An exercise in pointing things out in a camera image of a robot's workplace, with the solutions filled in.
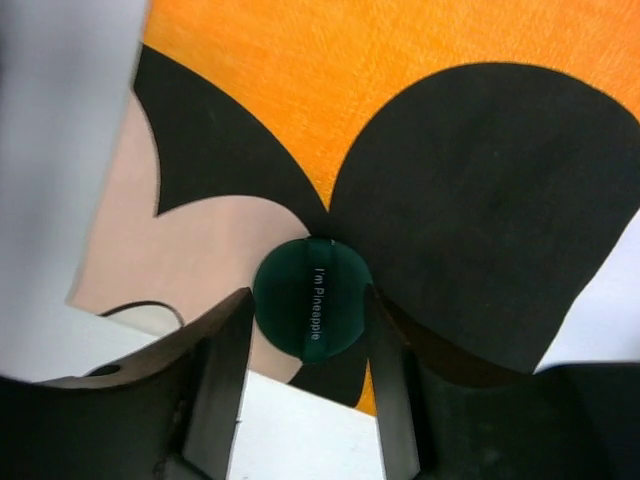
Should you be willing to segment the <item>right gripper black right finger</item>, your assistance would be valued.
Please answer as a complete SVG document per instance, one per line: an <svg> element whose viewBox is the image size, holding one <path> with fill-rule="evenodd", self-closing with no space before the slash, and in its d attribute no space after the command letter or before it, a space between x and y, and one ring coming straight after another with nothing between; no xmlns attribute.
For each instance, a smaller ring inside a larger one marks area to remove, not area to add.
<svg viewBox="0 0 640 480"><path fill-rule="evenodd" d="M388 479L413 479L420 461L407 390L401 337L374 287L364 294L367 355L377 409L381 455Z"/></svg>

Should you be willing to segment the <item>orange mouse shirt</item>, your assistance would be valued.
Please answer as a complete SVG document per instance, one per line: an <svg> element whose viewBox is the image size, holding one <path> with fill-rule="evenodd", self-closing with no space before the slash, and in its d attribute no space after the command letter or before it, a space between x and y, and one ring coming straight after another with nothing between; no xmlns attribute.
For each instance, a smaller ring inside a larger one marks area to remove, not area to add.
<svg viewBox="0 0 640 480"><path fill-rule="evenodd" d="M163 335L308 237L508 369L636 360L638 3L152 2L70 304ZM362 336L250 365L375 410Z"/></svg>

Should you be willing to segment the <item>dark green round tin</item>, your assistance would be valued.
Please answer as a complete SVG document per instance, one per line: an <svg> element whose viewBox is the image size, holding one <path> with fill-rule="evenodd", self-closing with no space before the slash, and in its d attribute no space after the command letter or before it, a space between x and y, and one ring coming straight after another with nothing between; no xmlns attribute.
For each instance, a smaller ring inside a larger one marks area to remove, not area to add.
<svg viewBox="0 0 640 480"><path fill-rule="evenodd" d="M363 258L335 240L286 242L260 264L252 286L266 339L304 364L350 348L364 331L363 297L372 276Z"/></svg>

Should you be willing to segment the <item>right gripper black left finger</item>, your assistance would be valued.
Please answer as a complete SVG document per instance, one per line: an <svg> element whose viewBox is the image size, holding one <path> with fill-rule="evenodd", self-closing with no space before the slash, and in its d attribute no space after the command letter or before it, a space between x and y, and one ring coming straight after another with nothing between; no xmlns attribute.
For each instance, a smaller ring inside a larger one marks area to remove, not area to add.
<svg viewBox="0 0 640 480"><path fill-rule="evenodd" d="M189 325L199 335L182 458L202 473L226 473L234 444L253 329L250 290L237 290Z"/></svg>

